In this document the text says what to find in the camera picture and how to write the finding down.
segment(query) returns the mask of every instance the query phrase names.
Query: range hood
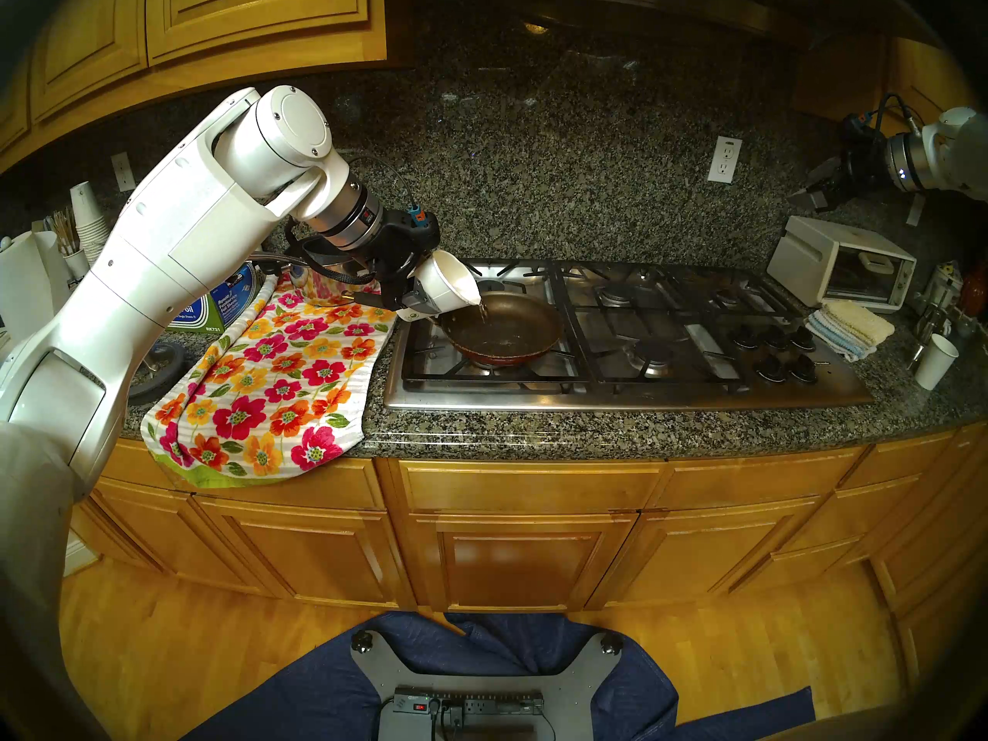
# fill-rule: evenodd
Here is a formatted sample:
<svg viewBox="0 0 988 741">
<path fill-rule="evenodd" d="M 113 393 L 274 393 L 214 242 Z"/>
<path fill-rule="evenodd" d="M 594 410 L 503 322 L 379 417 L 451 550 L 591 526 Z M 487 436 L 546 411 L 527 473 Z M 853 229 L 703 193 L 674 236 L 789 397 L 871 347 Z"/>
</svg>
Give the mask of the range hood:
<svg viewBox="0 0 988 741">
<path fill-rule="evenodd" d="M 648 32 L 649 11 L 706 21 L 808 49 L 841 32 L 933 43 L 894 0 L 499 0 L 533 19 L 616 32 Z"/>
</svg>

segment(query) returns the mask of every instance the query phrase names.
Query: power strip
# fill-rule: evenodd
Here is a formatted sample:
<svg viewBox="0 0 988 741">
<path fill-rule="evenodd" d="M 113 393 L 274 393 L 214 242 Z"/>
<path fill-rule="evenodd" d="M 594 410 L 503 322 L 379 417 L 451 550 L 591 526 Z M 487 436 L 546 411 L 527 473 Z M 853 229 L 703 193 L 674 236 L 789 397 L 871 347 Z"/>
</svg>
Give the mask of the power strip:
<svg viewBox="0 0 988 741">
<path fill-rule="evenodd" d="M 408 686 L 394 689 L 394 711 L 412 714 L 428 714 L 431 699 L 439 699 L 441 706 L 462 707 L 464 714 L 542 714 L 545 701 L 541 693 L 532 694 L 451 694 L 436 690 L 416 690 Z"/>
</svg>

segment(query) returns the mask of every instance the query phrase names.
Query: floral towel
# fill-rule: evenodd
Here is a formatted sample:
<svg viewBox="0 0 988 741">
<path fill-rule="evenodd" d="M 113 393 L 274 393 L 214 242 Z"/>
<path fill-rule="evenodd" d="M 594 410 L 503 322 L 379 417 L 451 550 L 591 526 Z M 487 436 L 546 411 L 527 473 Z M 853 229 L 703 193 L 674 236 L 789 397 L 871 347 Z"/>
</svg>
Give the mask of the floral towel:
<svg viewBox="0 0 988 741">
<path fill-rule="evenodd" d="M 145 415 L 154 458 L 201 488 L 252 486 L 300 475 L 362 440 L 367 385 L 395 314 L 344 299 L 344 289 L 354 287 L 308 272 L 294 282 L 268 276 Z"/>
</svg>

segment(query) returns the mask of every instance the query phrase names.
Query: gas stove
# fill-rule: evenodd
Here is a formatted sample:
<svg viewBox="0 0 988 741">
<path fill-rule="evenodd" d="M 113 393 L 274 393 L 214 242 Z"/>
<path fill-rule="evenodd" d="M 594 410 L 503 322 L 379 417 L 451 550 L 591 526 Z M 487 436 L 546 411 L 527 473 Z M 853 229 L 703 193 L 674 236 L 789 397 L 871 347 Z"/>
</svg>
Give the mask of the gas stove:
<svg viewBox="0 0 988 741">
<path fill-rule="evenodd" d="M 438 325 L 402 324 L 384 405 L 435 410 L 673 410 L 872 400 L 761 277 L 729 268 L 464 261 L 480 291 L 520 291 L 563 316 L 562 338 L 518 367 L 480 367 Z"/>
</svg>

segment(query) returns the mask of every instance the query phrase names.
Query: stacked dishcloth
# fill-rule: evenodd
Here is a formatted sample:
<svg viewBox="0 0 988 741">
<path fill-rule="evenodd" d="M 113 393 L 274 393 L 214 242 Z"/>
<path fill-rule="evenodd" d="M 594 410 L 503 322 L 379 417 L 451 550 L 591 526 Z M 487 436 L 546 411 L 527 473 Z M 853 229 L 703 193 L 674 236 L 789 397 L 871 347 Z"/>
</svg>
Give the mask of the stacked dishcloth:
<svg viewBox="0 0 988 741">
<path fill-rule="evenodd" d="M 875 352 L 895 327 L 856 302 L 825 302 L 806 319 L 806 328 L 849 362 Z"/>
</svg>

